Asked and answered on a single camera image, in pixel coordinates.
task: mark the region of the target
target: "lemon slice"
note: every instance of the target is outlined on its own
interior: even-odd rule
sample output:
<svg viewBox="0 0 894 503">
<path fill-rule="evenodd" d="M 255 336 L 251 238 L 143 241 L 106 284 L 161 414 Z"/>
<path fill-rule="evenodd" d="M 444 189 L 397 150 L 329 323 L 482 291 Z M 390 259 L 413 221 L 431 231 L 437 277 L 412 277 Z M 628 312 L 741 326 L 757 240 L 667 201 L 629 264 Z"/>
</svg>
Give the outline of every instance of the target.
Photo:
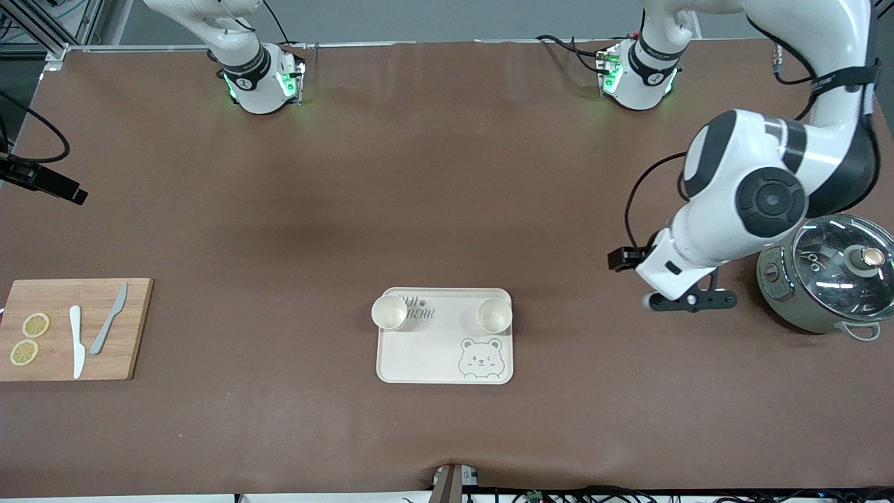
<svg viewBox="0 0 894 503">
<path fill-rule="evenodd" d="M 42 312 L 35 312 L 21 324 L 21 333 L 25 337 L 40 337 L 50 329 L 50 317 Z"/>
<path fill-rule="evenodd" d="M 40 346 L 31 339 L 21 340 L 13 346 L 13 351 L 9 353 L 9 359 L 16 367 L 27 365 L 38 357 Z"/>
</svg>

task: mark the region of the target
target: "bear face print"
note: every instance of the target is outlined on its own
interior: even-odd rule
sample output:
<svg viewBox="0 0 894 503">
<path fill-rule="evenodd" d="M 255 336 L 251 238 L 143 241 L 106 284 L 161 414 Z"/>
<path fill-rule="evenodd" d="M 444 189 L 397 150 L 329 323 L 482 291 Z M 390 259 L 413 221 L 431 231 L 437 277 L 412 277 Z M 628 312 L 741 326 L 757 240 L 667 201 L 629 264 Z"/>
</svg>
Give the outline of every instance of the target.
<svg viewBox="0 0 894 503">
<path fill-rule="evenodd" d="M 460 371 L 467 378 L 484 379 L 490 376 L 500 377 L 506 370 L 506 362 L 500 355 L 502 341 L 491 339 L 487 342 L 475 342 L 472 339 L 462 339 L 462 357 L 460 357 Z"/>
</svg>

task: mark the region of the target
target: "rice cooker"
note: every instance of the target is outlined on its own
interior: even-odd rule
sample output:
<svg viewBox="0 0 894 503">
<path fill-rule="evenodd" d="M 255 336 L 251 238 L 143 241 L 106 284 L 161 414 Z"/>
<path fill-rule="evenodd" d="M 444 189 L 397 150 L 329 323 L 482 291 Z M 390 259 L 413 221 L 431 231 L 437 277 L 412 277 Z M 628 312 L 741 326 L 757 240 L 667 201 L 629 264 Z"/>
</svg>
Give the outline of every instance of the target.
<svg viewBox="0 0 894 503">
<path fill-rule="evenodd" d="M 763 298 L 789 323 L 818 334 L 873 341 L 894 315 L 894 243 L 869 220 L 807 220 L 757 261 Z"/>
</svg>

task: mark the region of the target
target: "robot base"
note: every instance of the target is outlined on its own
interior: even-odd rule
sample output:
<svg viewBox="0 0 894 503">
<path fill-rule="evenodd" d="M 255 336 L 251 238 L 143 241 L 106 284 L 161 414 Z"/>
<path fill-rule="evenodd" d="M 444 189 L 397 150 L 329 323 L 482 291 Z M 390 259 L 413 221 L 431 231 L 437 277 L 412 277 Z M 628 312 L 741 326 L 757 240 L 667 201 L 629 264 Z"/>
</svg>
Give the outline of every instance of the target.
<svg viewBox="0 0 894 503">
<path fill-rule="evenodd" d="M 599 90 L 604 96 L 610 96 L 619 105 L 631 110 L 648 110 L 658 105 L 664 95 L 671 92 L 671 85 L 677 70 L 666 79 L 667 83 L 658 86 L 647 86 L 642 77 L 631 68 L 628 60 L 630 47 L 636 41 L 632 38 L 622 40 L 618 45 L 609 47 L 596 59 L 596 68 L 605 70 L 607 75 L 599 75 Z"/>
<path fill-rule="evenodd" d="M 227 80 L 233 101 L 252 114 L 270 114 L 286 103 L 300 103 L 304 90 L 304 63 L 296 64 L 294 54 L 274 44 L 262 46 L 270 54 L 270 70 L 254 90 L 242 90 Z"/>
</svg>

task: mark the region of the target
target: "black cable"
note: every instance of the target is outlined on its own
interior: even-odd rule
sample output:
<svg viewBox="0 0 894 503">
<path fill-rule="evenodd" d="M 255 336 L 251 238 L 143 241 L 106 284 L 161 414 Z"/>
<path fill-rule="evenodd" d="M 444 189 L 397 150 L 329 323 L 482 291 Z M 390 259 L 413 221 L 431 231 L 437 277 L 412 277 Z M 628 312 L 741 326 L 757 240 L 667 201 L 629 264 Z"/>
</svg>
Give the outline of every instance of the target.
<svg viewBox="0 0 894 503">
<path fill-rule="evenodd" d="M 689 196 L 686 195 L 686 191 L 683 190 L 683 170 L 679 170 L 679 175 L 677 176 L 677 194 L 679 194 L 679 198 L 684 200 L 685 202 L 689 202 Z"/>
<path fill-rule="evenodd" d="M 809 82 L 809 81 L 813 80 L 812 77 L 805 77 L 803 79 L 798 79 L 796 81 L 786 81 L 785 79 L 782 78 L 782 75 L 779 75 L 776 72 L 773 72 L 773 77 L 776 77 L 776 82 L 778 82 L 780 84 L 787 85 L 787 86 L 793 86 L 795 84 L 803 84 L 805 82 Z"/>
<path fill-rule="evenodd" d="M 589 56 L 589 57 L 596 57 L 595 52 L 582 51 L 580 49 L 576 50 L 573 46 L 566 44 L 565 42 L 561 41 L 560 39 L 558 39 L 552 35 L 541 35 L 540 37 L 537 37 L 536 40 L 540 40 L 541 42 L 543 42 L 544 40 L 549 40 L 551 42 L 555 42 L 556 45 L 558 45 L 559 47 L 561 47 L 567 51 L 571 51 L 572 53 L 580 53 L 581 55 L 585 55 L 585 56 Z"/>
<path fill-rule="evenodd" d="M 886 492 L 886 491 L 891 491 L 892 493 L 894 493 L 894 487 L 882 486 L 882 487 L 875 488 L 874 490 L 867 492 L 866 495 L 863 496 L 863 502 L 866 503 L 869 500 L 871 500 L 872 497 L 875 496 L 876 494 L 879 494 L 880 492 Z M 889 496 L 882 495 L 881 497 L 888 501 L 894 501 L 894 495 L 889 495 Z"/>
<path fill-rule="evenodd" d="M 783 497 L 783 498 L 776 499 L 776 503 L 782 503 L 783 501 L 787 501 L 787 500 L 789 500 L 789 499 L 792 499 L 792 498 L 794 498 L 795 496 L 801 494 L 802 492 L 807 492 L 807 488 L 796 490 L 795 492 L 789 494 L 788 496 L 785 496 L 785 497 Z"/>
<path fill-rule="evenodd" d="M 282 33 L 283 35 L 283 44 L 290 44 L 291 40 L 289 40 L 289 37 L 285 34 L 283 25 L 279 22 L 279 18 L 276 17 L 276 13 L 274 12 L 274 10 L 270 8 L 270 4 L 267 3 L 267 0 L 264 0 L 264 7 L 267 8 L 267 11 L 270 12 L 270 15 L 273 16 L 274 21 L 276 21 L 276 27 L 280 29 L 280 33 Z"/>
<path fill-rule="evenodd" d="M 600 499 L 600 500 L 599 500 L 599 503 L 605 503 L 606 501 L 610 501 L 610 500 L 615 499 L 615 498 L 620 499 L 620 500 L 623 501 L 624 503 L 633 503 L 632 501 L 630 501 L 629 499 L 627 499 L 623 494 L 612 494 L 612 495 L 609 496 L 608 498 Z"/>
<path fill-rule="evenodd" d="M 624 491 L 624 492 L 626 492 L 626 493 L 629 493 L 629 494 L 633 495 L 634 499 L 635 499 L 637 502 L 639 501 L 639 497 L 642 496 L 642 497 L 645 498 L 649 503 L 658 503 L 658 501 L 656 501 L 655 498 L 653 498 L 651 495 L 649 495 L 649 494 L 647 494 L 647 493 L 645 493 L 645 492 L 642 492 L 641 490 L 637 490 L 637 489 L 626 489 L 626 488 L 617 487 L 617 486 L 608 486 L 608 487 L 611 487 L 611 488 L 613 488 L 613 489 L 615 489 L 615 490 L 618 490 L 618 491 Z"/>
<path fill-rule="evenodd" d="M 584 58 L 580 55 L 580 51 L 578 50 L 578 46 L 575 46 L 575 45 L 574 45 L 574 37 L 571 37 L 571 48 L 574 50 L 574 54 L 578 55 L 578 61 L 579 61 L 582 65 L 584 65 L 584 67 L 585 67 L 587 70 L 589 70 L 590 72 L 593 72 L 593 73 L 599 73 L 599 74 L 601 74 L 601 75 L 608 75 L 608 71 L 607 71 L 607 70 L 600 70 L 599 68 L 596 68 L 595 66 L 590 66 L 589 64 L 586 63 L 586 61 L 584 61 Z"/>
<path fill-rule="evenodd" d="M 807 114 L 810 113 L 810 109 L 814 107 L 814 102 L 816 101 L 816 95 L 810 95 L 810 98 L 807 99 L 807 105 L 804 107 L 804 110 L 801 110 L 801 113 L 798 114 L 794 119 L 795 121 L 800 121 L 801 119 L 807 117 Z"/>
<path fill-rule="evenodd" d="M 47 119 L 45 119 L 41 114 L 38 114 L 37 112 L 32 110 L 30 107 L 27 107 L 27 106 L 23 105 L 22 103 L 19 103 L 15 98 L 6 94 L 5 91 L 0 90 L 0 96 L 6 98 L 7 101 L 12 103 L 13 105 L 16 105 L 18 108 L 21 108 L 25 112 L 33 115 L 35 119 L 38 119 L 41 123 L 43 123 L 47 128 L 49 128 L 50 131 L 52 131 L 59 138 L 59 141 L 62 142 L 62 147 L 63 147 L 63 151 L 61 154 L 52 156 L 51 158 L 20 158 L 18 156 L 10 156 L 9 157 L 10 160 L 17 160 L 17 161 L 23 161 L 23 162 L 27 162 L 27 163 L 39 164 L 39 163 L 55 162 L 55 161 L 62 160 L 64 158 L 68 157 L 68 154 L 72 151 L 72 146 L 69 145 L 68 140 L 65 138 L 65 135 L 62 134 L 61 131 L 56 129 L 56 127 L 54 125 L 52 125 L 49 121 L 47 121 Z"/>
<path fill-rule="evenodd" d="M 0 115 L 0 135 L 3 136 L 3 141 L 0 142 L 0 153 L 8 153 L 9 152 L 9 135 L 6 130 L 6 121 L 3 120 L 3 116 Z"/>
<path fill-rule="evenodd" d="M 671 156 L 668 156 L 668 157 L 656 162 L 655 164 L 649 166 L 648 169 L 646 169 L 639 176 L 639 178 L 637 179 L 637 182 L 633 184 L 633 189 L 630 190 L 630 195 L 627 197 L 627 205 L 624 207 L 624 228 L 627 229 L 627 237 L 630 238 L 630 244 L 632 244 L 634 248 L 639 249 L 639 246 L 637 245 L 637 239 L 633 237 L 633 231 L 630 230 L 630 206 L 633 205 L 633 198 L 635 195 L 637 195 L 637 189 L 639 189 L 639 185 L 641 185 L 643 183 L 643 181 L 645 180 L 645 178 L 647 176 L 649 176 L 655 170 L 655 168 L 657 168 L 658 166 L 661 166 L 662 164 L 672 161 L 674 159 L 684 158 L 685 156 L 686 156 L 685 151 L 677 152 L 676 154 L 673 154 Z M 610 496 L 607 499 L 603 499 L 599 503 L 605 503 L 605 501 L 608 501 L 611 498 L 614 498 L 614 496 Z"/>
<path fill-rule="evenodd" d="M 234 15 L 232 14 L 232 12 L 230 11 L 230 7 L 227 7 L 227 6 L 226 6 L 226 4 L 224 3 L 224 0 L 217 0 L 217 3 L 220 4 L 220 5 L 223 7 L 223 9 L 226 11 L 226 13 L 230 14 L 230 19 L 232 19 L 233 21 L 236 21 L 236 24 L 240 25 L 242 28 L 244 28 L 245 30 L 248 30 L 248 31 L 250 31 L 250 32 L 252 32 L 252 33 L 254 33 L 255 31 L 257 31 L 257 30 L 255 30 L 254 28 L 252 28 L 252 27 L 250 27 L 250 26 L 248 26 L 248 25 L 242 24 L 242 21 L 239 21 L 239 18 L 237 18 L 236 16 L 234 16 Z"/>
<path fill-rule="evenodd" d="M 9 30 L 13 29 L 13 18 L 7 16 L 5 13 L 0 13 L 0 30 L 3 31 L 3 35 L 0 35 L 0 41 L 6 38 L 9 35 Z"/>
</svg>

